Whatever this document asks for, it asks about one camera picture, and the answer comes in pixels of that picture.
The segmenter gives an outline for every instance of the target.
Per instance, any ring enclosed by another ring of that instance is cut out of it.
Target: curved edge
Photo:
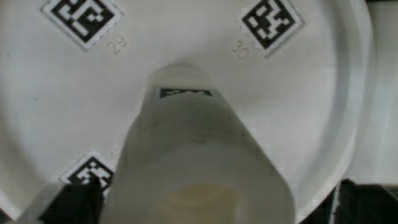
[[[350,82],[355,83],[355,88],[350,86],[346,111],[332,145],[332,147],[339,147],[339,153],[334,153],[334,155],[329,153],[316,174],[304,180],[307,183],[318,182],[320,185],[300,188],[297,222],[300,222],[311,214],[341,181],[357,151],[361,133],[366,128],[366,111],[362,108],[368,107],[366,101],[370,100],[368,96],[371,92],[366,91],[366,86],[370,85],[373,76],[373,28],[370,12],[366,2],[361,0],[339,0],[336,4],[341,10],[345,27],[350,28],[346,30],[352,32],[346,34],[346,51],[350,59]],[[300,201],[309,201],[311,203],[300,205]]]

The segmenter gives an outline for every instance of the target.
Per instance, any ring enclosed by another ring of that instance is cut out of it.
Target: white curved surface
[[[117,0],[124,18],[91,51],[44,17],[44,4],[0,3],[0,207],[11,216],[89,150],[115,163],[147,75],[181,64],[211,77],[288,180],[302,220],[354,153],[371,42],[362,1],[291,0],[304,27],[267,59],[236,23],[251,1]],[[115,34],[128,41],[119,55],[107,47]],[[238,40],[245,60],[231,52]]]
[[[370,3],[375,30],[375,78],[373,102],[370,104],[370,124],[346,176],[355,183],[398,184],[398,2]]]

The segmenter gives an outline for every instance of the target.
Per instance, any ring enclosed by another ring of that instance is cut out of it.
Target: white plastic panel
[[[0,3],[0,207],[18,217],[89,151],[115,163],[147,76],[179,64],[211,77],[288,180],[300,220],[354,153],[366,5],[291,0],[304,25],[265,58],[236,21],[256,1],[114,3],[124,17],[89,51],[43,14],[44,0]]]

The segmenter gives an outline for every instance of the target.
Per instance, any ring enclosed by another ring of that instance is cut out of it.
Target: black square pattern
[[[71,184],[89,184],[94,177],[99,178],[101,190],[105,192],[112,183],[114,171],[108,169],[96,157],[91,157],[71,173],[68,181]]]
[[[302,24],[288,0],[261,0],[242,22],[265,50],[275,47]]]
[[[121,19],[121,11],[110,1],[52,0],[44,13],[85,49],[91,48]]]
[[[197,90],[197,89],[171,89],[171,88],[162,88],[160,89],[160,99],[183,94],[183,93],[194,93],[204,96],[213,96],[211,91],[210,90]]]

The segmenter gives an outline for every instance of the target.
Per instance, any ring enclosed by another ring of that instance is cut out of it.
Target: white tray
[[[114,3],[124,16],[89,51],[43,13],[46,0],[0,3],[0,207],[16,218],[89,151],[115,164],[147,76],[185,65],[211,76],[288,180],[302,220],[355,148],[371,42],[364,2],[291,0],[304,24],[267,58],[238,23],[256,1]]]

